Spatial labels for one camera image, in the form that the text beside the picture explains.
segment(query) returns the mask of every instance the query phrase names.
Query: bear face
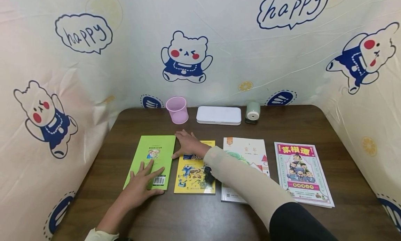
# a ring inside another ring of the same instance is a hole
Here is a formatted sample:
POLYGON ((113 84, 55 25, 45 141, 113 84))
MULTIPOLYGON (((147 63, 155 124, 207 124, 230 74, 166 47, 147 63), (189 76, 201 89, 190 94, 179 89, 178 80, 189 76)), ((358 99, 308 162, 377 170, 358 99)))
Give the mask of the bear face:
POLYGON ((173 34, 173 40, 168 47, 168 55, 180 64, 199 64, 206 57, 207 38, 187 38, 181 31, 173 34))
POLYGON ((36 81, 30 81, 25 91, 14 90, 14 96, 34 125, 44 127, 53 120, 53 100, 36 81))
POLYGON ((390 24, 385 29, 369 35, 361 41, 360 48, 367 72, 377 72, 395 54, 396 49, 391 37, 398 27, 398 23, 390 24))

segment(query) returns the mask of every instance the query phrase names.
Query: white box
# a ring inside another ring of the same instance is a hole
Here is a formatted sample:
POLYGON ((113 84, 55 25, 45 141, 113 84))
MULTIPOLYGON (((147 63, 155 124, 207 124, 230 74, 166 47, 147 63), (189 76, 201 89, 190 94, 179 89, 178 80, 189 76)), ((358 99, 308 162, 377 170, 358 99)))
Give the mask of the white box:
POLYGON ((201 106, 196 114, 198 123, 241 124, 241 109, 238 107, 201 106))

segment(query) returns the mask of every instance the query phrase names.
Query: book cover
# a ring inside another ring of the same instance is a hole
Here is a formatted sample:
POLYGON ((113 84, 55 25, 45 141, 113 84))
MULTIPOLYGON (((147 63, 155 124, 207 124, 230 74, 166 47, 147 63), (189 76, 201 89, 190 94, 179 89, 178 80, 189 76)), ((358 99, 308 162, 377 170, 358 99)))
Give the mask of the book cover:
POLYGON ((280 185, 295 201, 332 208, 316 147, 310 144, 274 142, 280 185))
MULTIPOLYGON (((265 141, 263 139, 224 138, 223 149, 229 155, 270 177, 265 141)), ((224 184, 221 186, 221 200, 246 203, 233 189, 224 184)))
MULTIPOLYGON (((141 161, 145 162, 146 167, 152 159, 154 160, 154 163, 151 172, 164 167, 163 173, 157 176, 153 181, 150 181, 148 185, 149 190, 156 188, 167 190, 175 138, 175 136, 141 136, 129 170, 132 170, 136 174, 139 170, 141 161)), ((128 173, 123 189, 129 183, 129 179, 130 177, 128 173)))
MULTIPOLYGON (((201 141, 208 146, 214 146, 214 140, 201 141)), ((205 181, 205 166, 203 159, 196 155, 180 156, 174 193, 185 194, 215 194, 216 181, 208 184, 205 181)))

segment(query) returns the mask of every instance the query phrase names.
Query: green book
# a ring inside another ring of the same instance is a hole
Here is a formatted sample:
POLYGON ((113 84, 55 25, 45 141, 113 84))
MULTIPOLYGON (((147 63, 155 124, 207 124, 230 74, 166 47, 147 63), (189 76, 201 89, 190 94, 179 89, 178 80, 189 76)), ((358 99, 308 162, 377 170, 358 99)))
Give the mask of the green book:
MULTIPOLYGON (((150 181, 148 189, 167 190, 168 179, 171 170, 171 156, 174 151, 175 136, 141 136, 138 148, 136 149, 134 160, 132 160, 129 170, 137 174, 141 161, 145 162, 145 167, 150 160, 154 160, 151 172, 154 172, 161 167, 165 167, 163 173, 157 176, 153 181, 150 181)), ((129 183, 129 173, 123 189, 129 183)))

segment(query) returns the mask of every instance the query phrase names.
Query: arm sleeve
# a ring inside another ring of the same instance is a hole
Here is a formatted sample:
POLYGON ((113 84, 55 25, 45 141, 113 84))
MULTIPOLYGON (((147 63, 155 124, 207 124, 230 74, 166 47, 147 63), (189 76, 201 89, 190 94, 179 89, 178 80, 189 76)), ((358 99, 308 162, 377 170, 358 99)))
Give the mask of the arm sleeve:
POLYGON ((104 231, 96 231, 94 228, 89 231, 85 241, 114 241, 118 239, 118 234, 108 234, 104 231))
POLYGON ((231 157, 217 146, 209 149, 203 161, 211 168, 216 179, 233 188, 246 200, 267 230, 274 212, 285 203, 295 202, 271 178, 231 157))
POLYGON ((289 202, 280 206, 270 220, 270 238, 275 240, 337 241, 302 205, 289 202))

